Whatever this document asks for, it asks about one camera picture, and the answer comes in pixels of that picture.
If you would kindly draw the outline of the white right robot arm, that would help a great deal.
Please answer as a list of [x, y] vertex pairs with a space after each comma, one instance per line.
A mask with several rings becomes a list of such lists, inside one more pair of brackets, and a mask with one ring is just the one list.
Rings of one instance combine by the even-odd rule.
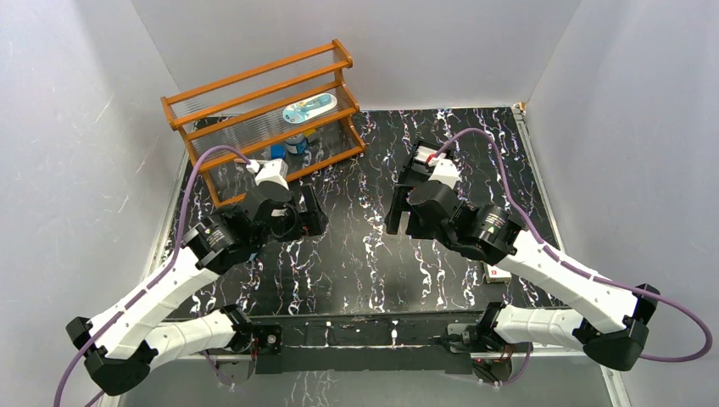
[[481, 319], [444, 342], [460, 352], [482, 345], [489, 351], [515, 343], [541, 343], [583, 351], [591, 360], [616, 371], [629, 371], [644, 351], [648, 322], [656, 309], [652, 298], [582, 277], [572, 264], [498, 206], [474, 208], [454, 190], [459, 171], [449, 159], [433, 165], [410, 158], [402, 167], [385, 220], [395, 234], [408, 213], [406, 235], [435, 240], [466, 259], [519, 276], [557, 297], [562, 309], [525, 309], [491, 303]]

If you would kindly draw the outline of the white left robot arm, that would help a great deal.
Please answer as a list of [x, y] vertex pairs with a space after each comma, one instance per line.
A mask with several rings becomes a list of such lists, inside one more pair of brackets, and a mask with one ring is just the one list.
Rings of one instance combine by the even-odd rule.
[[252, 322], [235, 304], [165, 323], [197, 290], [254, 260], [266, 244], [325, 231], [327, 217], [312, 186], [292, 193], [279, 159], [259, 165], [257, 171], [254, 187], [241, 202], [202, 218], [180, 239], [178, 249], [113, 307], [67, 325], [87, 373], [104, 393], [126, 393], [158, 367], [208, 349], [279, 352], [281, 328]]

